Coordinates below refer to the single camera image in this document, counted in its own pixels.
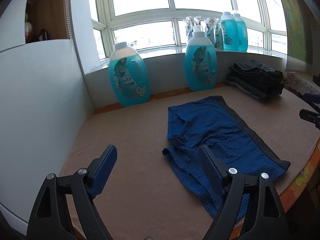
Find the blue striped underwear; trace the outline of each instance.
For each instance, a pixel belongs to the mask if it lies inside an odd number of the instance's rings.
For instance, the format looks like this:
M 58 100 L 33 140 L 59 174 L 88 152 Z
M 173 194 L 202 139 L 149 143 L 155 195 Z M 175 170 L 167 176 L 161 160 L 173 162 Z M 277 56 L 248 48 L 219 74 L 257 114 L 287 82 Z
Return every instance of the blue striped underwear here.
M 168 109 L 168 140 L 162 153 L 181 183 L 195 193 L 213 217 L 222 199 L 211 188 L 200 164 L 198 149 L 206 144 L 228 167 L 258 176 L 266 172 L 274 181 L 290 162 L 278 156 L 227 106 L 223 97 L 210 96 Z M 237 220 L 246 213 L 249 194 L 242 197 Z

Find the black clamp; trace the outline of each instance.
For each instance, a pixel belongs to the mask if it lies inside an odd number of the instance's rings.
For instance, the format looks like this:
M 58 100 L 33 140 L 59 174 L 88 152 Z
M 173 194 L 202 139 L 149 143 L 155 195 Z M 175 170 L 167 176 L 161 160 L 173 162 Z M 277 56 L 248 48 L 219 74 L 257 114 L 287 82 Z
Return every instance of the black clamp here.
M 238 239 L 284 240 L 288 226 L 284 210 L 268 174 L 243 175 L 216 158 L 207 145 L 199 148 L 199 157 L 209 182 L 223 204 L 203 240 L 228 240 L 236 222 L 243 194 L 250 194 L 244 226 Z M 47 175 L 33 206 L 27 240 L 79 240 L 71 223 L 66 194 L 73 195 L 76 211 L 87 240 L 112 240 L 94 206 L 117 159 L 117 150 L 109 145 L 87 169 L 73 175 Z
M 250 198 L 238 240 L 288 238 L 289 228 L 284 209 L 268 174 L 261 173 L 259 177 L 249 176 L 235 168 L 228 168 L 221 159 L 212 154 L 207 145 L 199 148 L 199 157 L 213 190 L 220 193 L 223 199 L 222 207 L 203 240 L 229 239 L 243 194 L 250 194 Z
M 320 104 L 320 95 L 304 93 L 303 100 L 314 104 Z M 299 112 L 299 117 L 302 120 L 313 123 L 316 126 L 316 128 L 320 130 L 320 113 L 312 112 L 306 109 L 301 109 Z
M 93 203 L 101 194 L 117 160 L 117 150 L 109 145 L 87 169 L 73 175 L 45 178 L 33 206 L 27 240 L 78 240 L 68 210 L 66 194 L 73 196 L 76 211 L 87 240 L 112 240 Z

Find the wooden shelf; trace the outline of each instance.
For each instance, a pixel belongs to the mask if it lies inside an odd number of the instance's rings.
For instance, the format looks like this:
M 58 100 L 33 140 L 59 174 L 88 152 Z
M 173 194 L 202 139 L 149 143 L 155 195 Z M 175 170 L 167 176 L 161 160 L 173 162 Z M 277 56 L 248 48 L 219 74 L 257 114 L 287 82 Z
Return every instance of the wooden shelf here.
M 45 29 L 50 40 L 67 39 L 64 0 L 28 0 L 26 13 L 33 34 Z

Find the blue liquid bottle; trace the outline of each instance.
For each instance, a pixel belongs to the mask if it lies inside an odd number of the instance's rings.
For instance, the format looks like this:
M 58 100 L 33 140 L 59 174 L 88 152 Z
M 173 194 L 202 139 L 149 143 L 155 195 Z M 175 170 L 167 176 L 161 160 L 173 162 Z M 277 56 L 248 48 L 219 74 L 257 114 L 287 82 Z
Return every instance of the blue liquid bottle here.
M 184 65 L 191 90 L 214 88 L 217 73 L 216 51 L 200 25 L 194 26 L 193 37 L 186 48 Z
M 239 51 L 246 52 L 248 50 L 248 33 L 247 26 L 244 20 L 241 18 L 240 14 L 234 13 L 234 19 L 237 22 L 238 32 L 239 32 Z
M 141 104 L 149 100 L 150 89 L 146 66 L 126 42 L 115 45 L 109 63 L 112 88 L 122 106 Z
M 220 19 L 223 33 L 223 49 L 238 51 L 239 49 L 239 32 L 238 25 L 230 12 L 223 12 Z

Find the bottle handle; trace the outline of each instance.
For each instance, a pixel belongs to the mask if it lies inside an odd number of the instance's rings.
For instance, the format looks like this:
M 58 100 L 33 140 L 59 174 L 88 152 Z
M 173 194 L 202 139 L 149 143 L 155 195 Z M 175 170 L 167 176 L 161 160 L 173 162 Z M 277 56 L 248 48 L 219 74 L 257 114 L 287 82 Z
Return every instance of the bottle handle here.
M 140 68 L 139 64 L 135 60 L 128 60 L 127 61 L 127 68 L 129 70 L 129 73 L 132 76 L 133 80 L 135 82 L 141 84 L 141 83 L 144 82 L 144 80 L 141 80 L 142 79 L 141 75 L 136 75 L 136 72 L 134 71 L 134 66 L 133 65 L 136 65 L 137 68 Z
M 206 51 L 205 60 L 207 61 L 208 69 L 210 71 L 212 71 L 212 69 L 211 69 L 211 67 L 212 67 L 212 59 L 211 59 L 210 52 L 208 52 L 208 51 Z

